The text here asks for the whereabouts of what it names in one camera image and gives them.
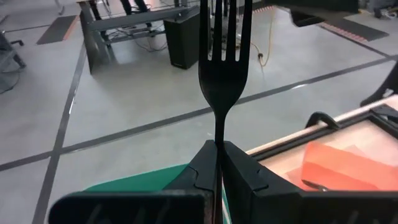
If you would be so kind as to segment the grey metal bench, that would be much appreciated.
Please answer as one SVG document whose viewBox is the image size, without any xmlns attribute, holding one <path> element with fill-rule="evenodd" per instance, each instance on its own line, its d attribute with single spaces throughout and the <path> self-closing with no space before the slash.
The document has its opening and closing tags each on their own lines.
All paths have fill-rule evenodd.
<svg viewBox="0 0 398 224">
<path fill-rule="evenodd" d="M 182 0 L 182 5 L 178 7 L 120 17 L 109 16 L 108 18 L 97 20 L 91 7 L 95 0 L 78 0 L 77 3 L 81 9 L 80 22 L 90 70 L 95 65 L 109 63 L 108 49 L 111 44 L 144 37 L 155 37 L 165 33 L 164 29 L 159 30 L 157 28 L 141 28 L 127 32 L 124 30 L 126 27 L 159 21 L 164 22 L 167 19 L 179 19 L 199 8 L 198 6 L 188 7 L 187 1 Z"/>
</svg>

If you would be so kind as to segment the black table edge clamp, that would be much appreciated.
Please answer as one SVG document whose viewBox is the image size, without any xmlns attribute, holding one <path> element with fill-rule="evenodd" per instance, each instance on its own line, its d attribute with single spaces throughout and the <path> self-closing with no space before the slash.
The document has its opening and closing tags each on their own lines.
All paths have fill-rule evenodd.
<svg viewBox="0 0 398 224">
<path fill-rule="evenodd" d="M 331 116 L 321 111 L 316 111 L 312 113 L 305 127 L 309 128 L 311 126 L 318 124 L 320 121 L 325 123 L 327 128 L 329 129 L 338 130 L 341 128 L 340 124 L 337 123 Z"/>
</svg>

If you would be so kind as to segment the black metal fork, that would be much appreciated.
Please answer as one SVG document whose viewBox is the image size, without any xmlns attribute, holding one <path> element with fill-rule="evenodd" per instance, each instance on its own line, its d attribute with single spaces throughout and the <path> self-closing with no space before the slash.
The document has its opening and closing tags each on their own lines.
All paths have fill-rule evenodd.
<svg viewBox="0 0 398 224">
<path fill-rule="evenodd" d="M 223 0 L 216 0 L 211 59 L 208 58 L 208 0 L 200 3 L 200 88 L 215 116 L 216 191 L 213 199 L 213 224 L 223 224 L 221 168 L 233 154 L 245 154 L 224 141 L 224 126 L 229 110 L 241 96 L 248 79 L 251 48 L 252 0 L 244 0 L 239 58 L 236 59 L 237 2 L 230 0 L 225 59 L 222 59 Z"/>
<path fill-rule="evenodd" d="M 316 183 L 314 183 L 314 182 L 311 182 L 311 181 L 308 181 L 308 180 L 304 180 L 304 179 L 302 179 L 302 182 L 303 182 L 305 185 L 307 185 L 308 187 L 311 187 L 311 188 L 313 188 L 313 189 L 316 189 L 316 190 L 319 190 L 319 191 L 322 191 L 322 192 L 327 192 L 327 191 L 329 191 L 329 189 L 328 189 L 327 187 L 323 186 L 323 185 L 316 184 Z"/>
</svg>

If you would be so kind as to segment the black computer tower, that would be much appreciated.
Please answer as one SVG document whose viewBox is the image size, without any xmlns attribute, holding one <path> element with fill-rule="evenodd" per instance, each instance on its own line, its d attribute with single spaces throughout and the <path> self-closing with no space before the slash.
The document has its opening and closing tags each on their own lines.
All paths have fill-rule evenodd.
<svg viewBox="0 0 398 224">
<path fill-rule="evenodd" d="M 170 63 L 174 67 L 186 70 L 198 61 L 199 26 L 199 10 L 164 20 Z"/>
</svg>

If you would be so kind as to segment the teal plastic bin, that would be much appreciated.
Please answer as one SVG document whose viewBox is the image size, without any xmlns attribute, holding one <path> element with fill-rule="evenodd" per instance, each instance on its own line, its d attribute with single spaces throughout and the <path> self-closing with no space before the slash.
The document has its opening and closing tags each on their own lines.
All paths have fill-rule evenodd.
<svg viewBox="0 0 398 224">
<path fill-rule="evenodd" d="M 182 164 L 172 167 L 166 167 L 159 170 L 152 170 L 137 175 L 123 177 L 121 179 L 110 180 L 100 184 L 93 185 L 85 189 L 85 192 L 133 192 L 133 191 L 156 191 L 162 190 L 174 179 L 176 179 L 183 170 L 193 169 L 197 177 L 193 180 L 193 184 L 198 188 L 217 187 L 217 171 L 216 165 L 209 167 L 202 164 Z"/>
</svg>

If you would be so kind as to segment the black metal table frame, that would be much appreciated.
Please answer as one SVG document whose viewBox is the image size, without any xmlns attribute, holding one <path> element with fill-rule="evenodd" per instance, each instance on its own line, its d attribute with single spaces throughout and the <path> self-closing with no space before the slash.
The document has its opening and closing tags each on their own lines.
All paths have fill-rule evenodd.
<svg viewBox="0 0 398 224">
<path fill-rule="evenodd" d="M 251 155 L 256 161 L 262 161 L 270 157 L 281 154 L 285 151 L 289 151 L 295 147 L 301 146 L 310 141 L 319 139 L 321 137 L 333 134 L 337 131 L 342 131 L 354 124 L 370 121 L 376 126 L 383 129 L 385 132 L 398 139 L 398 111 L 392 107 L 382 104 L 375 108 L 371 108 L 368 111 L 362 112 L 358 115 L 354 115 L 350 118 L 345 118 L 342 121 L 337 121 L 341 128 L 338 130 L 329 129 L 327 126 L 321 127 L 318 130 L 310 131 L 308 134 L 300 134 L 298 137 L 294 137 L 291 140 L 287 140 L 283 143 L 278 143 L 275 146 L 271 146 L 268 149 L 260 150 Z"/>
</svg>

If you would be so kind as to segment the orange plastic bin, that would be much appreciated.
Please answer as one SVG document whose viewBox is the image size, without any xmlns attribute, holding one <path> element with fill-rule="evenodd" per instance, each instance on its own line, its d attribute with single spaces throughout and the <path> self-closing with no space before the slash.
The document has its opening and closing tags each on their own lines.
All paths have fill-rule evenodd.
<svg viewBox="0 0 398 224">
<path fill-rule="evenodd" d="M 330 190 L 398 191 L 398 167 L 315 141 L 306 145 L 302 165 L 285 175 L 306 190 L 304 181 Z"/>
</svg>

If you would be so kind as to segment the grey office chair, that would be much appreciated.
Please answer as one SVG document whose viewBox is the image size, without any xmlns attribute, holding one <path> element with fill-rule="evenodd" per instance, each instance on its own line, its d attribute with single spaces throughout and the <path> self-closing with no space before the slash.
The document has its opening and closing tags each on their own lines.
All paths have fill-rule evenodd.
<svg viewBox="0 0 398 224">
<path fill-rule="evenodd" d="M 19 83 L 21 72 L 27 66 L 13 47 L 14 44 L 24 46 L 24 42 L 21 39 L 10 41 L 5 33 L 0 30 L 0 95 Z"/>
</svg>

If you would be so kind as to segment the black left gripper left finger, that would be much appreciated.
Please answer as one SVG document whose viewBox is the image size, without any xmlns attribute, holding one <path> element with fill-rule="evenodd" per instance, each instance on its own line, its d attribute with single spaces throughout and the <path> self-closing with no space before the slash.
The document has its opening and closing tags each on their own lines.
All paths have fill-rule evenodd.
<svg viewBox="0 0 398 224">
<path fill-rule="evenodd" d="M 216 147 L 179 166 L 104 182 L 58 199 L 48 224 L 213 224 Z"/>
</svg>

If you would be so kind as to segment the black floor mat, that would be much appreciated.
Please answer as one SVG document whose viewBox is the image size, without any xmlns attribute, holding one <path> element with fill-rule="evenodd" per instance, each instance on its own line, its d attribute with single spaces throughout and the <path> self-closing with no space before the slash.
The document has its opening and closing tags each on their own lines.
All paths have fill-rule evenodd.
<svg viewBox="0 0 398 224">
<path fill-rule="evenodd" d="M 56 18 L 37 41 L 37 45 L 51 44 L 66 40 L 70 35 L 77 18 L 77 15 Z"/>
<path fill-rule="evenodd" d="M 390 33 L 381 27 L 381 22 L 370 17 L 326 21 L 318 24 L 318 27 L 358 42 L 371 42 L 390 36 Z"/>
</svg>

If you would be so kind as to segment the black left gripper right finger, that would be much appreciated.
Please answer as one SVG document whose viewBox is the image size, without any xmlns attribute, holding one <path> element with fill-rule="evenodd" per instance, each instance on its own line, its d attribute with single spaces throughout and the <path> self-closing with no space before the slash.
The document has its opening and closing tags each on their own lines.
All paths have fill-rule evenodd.
<svg viewBox="0 0 398 224">
<path fill-rule="evenodd" d="M 398 192 L 305 191 L 229 141 L 222 170 L 233 224 L 398 224 Z"/>
</svg>

